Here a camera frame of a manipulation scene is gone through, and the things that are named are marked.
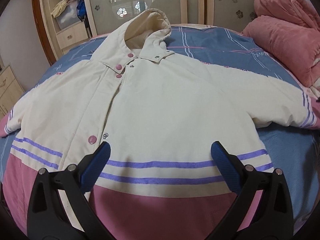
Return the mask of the blue clothing in wardrobe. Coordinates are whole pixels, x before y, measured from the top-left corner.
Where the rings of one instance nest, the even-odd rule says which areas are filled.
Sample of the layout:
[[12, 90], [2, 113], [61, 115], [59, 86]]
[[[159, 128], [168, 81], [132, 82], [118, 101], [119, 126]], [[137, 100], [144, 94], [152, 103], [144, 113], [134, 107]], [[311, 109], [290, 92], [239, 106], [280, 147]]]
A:
[[86, 18], [86, 7], [85, 7], [84, 0], [79, 1], [76, 7], [76, 11], [77, 11], [77, 17], [79, 18], [79, 20], [84, 21]]

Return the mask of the rolled pink quilt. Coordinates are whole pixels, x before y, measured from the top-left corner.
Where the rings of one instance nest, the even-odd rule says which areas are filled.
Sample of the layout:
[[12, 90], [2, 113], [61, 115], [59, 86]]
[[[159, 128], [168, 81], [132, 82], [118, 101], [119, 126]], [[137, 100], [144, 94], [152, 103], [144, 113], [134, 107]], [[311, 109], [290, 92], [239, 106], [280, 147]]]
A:
[[254, 0], [257, 15], [243, 30], [305, 87], [319, 81], [319, 14], [306, 0]]

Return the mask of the beige sliding-door wardrobe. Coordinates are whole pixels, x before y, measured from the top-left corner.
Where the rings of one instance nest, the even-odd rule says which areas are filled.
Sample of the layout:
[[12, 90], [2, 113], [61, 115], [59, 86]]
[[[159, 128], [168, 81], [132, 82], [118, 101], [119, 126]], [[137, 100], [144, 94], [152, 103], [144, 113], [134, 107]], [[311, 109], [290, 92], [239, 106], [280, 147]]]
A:
[[150, 8], [164, 11], [172, 25], [203, 24], [238, 32], [255, 18], [254, 0], [84, 0], [85, 20], [61, 30], [50, 14], [60, 1], [40, 0], [44, 27], [56, 59]]

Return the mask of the light wood side cabinet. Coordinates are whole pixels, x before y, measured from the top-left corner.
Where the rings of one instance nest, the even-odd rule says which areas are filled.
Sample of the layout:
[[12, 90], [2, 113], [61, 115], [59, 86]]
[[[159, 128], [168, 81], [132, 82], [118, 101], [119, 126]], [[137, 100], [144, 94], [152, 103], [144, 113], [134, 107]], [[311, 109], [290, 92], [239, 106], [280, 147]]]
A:
[[10, 65], [1, 71], [0, 84], [0, 117], [3, 118], [24, 94], [24, 90]]

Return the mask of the yellow cloth on box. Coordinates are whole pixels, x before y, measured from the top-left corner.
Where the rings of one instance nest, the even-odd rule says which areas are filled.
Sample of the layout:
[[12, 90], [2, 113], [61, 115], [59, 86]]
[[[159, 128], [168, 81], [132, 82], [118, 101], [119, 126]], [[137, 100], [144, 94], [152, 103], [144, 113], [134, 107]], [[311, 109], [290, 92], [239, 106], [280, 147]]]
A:
[[69, 0], [61, 0], [59, 3], [57, 3], [57, 5], [53, 8], [53, 10], [50, 13], [53, 18], [59, 17], [65, 11], [68, 5], [68, 1]]

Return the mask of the clear plastic storage box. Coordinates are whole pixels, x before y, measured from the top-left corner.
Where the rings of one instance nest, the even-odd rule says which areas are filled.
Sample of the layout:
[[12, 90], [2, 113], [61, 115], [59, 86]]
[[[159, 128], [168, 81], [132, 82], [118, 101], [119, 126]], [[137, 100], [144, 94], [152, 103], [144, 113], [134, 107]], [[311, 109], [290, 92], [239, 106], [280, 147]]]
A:
[[72, 1], [67, 5], [60, 16], [57, 16], [56, 21], [61, 30], [80, 21], [77, 15], [77, 5], [77, 1]]

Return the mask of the brown wooden door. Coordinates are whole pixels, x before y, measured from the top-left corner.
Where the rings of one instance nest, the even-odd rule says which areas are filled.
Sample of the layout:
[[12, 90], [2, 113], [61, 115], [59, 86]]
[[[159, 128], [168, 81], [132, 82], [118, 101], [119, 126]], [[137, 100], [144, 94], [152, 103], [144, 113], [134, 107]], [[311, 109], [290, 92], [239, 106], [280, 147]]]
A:
[[41, 14], [40, 8], [40, 0], [31, 0], [32, 9], [33, 9], [33, 16], [36, 25], [37, 34], [40, 39], [40, 43], [43, 49], [43, 52], [49, 62], [49, 65], [52, 66], [56, 62], [56, 58], [50, 46], [46, 30], [44, 27], [44, 22]]

